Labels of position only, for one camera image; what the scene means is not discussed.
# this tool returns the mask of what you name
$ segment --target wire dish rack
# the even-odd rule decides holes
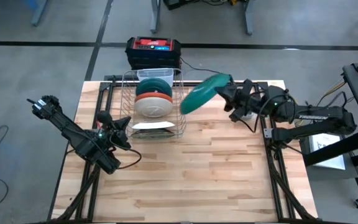
[[[170,134],[167,133],[148,133],[150,139],[159,139],[167,138],[180,138],[183,136],[183,133],[186,129],[186,116],[180,113],[180,103],[185,98],[185,91],[183,87],[183,75],[180,69],[174,68],[174,72],[177,74],[174,76],[173,86],[172,86],[172,100],[173,107],[170,114],[162,116],[160,118],[148,118],[138,113],[135,110],[135,98],[136,86],[139,84],[137,78],[137,70],[130,70],[122,76],[122,90],[121,90],[121,111],[120,118],[130,116],[132,119],[128,124],[126,129],[126,134],[129,138],[134,139],[132,134],[138,131],[134,129],[133,126],[138,123],[151,123],[151,122],[161,122],[168,121],[173,123],[175,126],[170,128],[165,128],[170,131]]]

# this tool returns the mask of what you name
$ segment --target white plate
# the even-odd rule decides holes
[[[135,110],[150,118],[159,118],[171,113],[172,103],[159,97],[147,97],[135,102]]]
[[[157,128],[170,128],[174,127],[174,124],[168,121],[162,122],[144,122],[135,124],[132,128],[133,129],[157,129]]]

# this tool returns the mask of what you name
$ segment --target wooden table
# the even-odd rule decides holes
[[[83,129],[91,128],[99,84],[83,85],[75,116],[75,123]],[[284,88],[281,80],[268,84]],[[119,117],[120,106],[121,88],[115,88],[110,110],[113,119]],[[223,107],[224,100],[215,96],[188,114],[182,138],[132,142],[132,148],[141,152],[143,159],[136,166],[117,170],[112,175],[101,172],[93,221],[277,221],[260,125],[253,134],[243,124],[231,122]],[[290,145],[299,148],[295,141]],[[114,154],[123,165],[137,159],[130,152],[118,150]],[[302,156],[290,150],[284,150],[283,156],[291,191],[317,217]],[[78,193],[84,164],[76,154],[67,155],[52,218],[62,214]],[[286,217],[282,191],[280,198]]]

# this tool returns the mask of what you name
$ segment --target concrete floor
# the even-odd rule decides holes
[[[106,3],[50,0],[35,28],[30,25],[33,11],[25,1],[0,0],[0,40],[94,42]],[[103,41],[150,36],[149,17],[149,1],[114,0]],[[196,3],[174,11],[163,5],[161,30],[155,35],[184,43],[358,45],[358,1],[260,0],[254,18],[255,32],[249,37],[240,5]],[[0,125],[10,128],[0,145],[0,178],[9,185],[0,204],[0,223],[46,219],[67,141],[51,124],[36,118],[25,99],[55,95],[73,118],[92,50],[0,46]],[[183,49],[182,57],[195,67],[230,73],[235,79],[282,79],[298,102],[315,103],[340,79],[343,65],[358,62],[358,51]],[[123,48],[101,48],[92,80],[129,69]],[[185,78],[202,80],[209,75],[192,71]],[[311,85],[316,80],[318,85]],[[350,96],[348,87],[344,89]],[[347,109],[358,124],[355,101]],[[358,198],[353,179],[312,181],[311,188],[320,218],[358,223],[358,209],[351,203]],[[0,183],[0,198],[3,193]]]

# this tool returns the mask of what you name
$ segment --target stack of plates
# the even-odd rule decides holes
[[[159,118],[171,113],[171,86],[160,78],[142,80],[136,88],[135,110],[149,118]]]

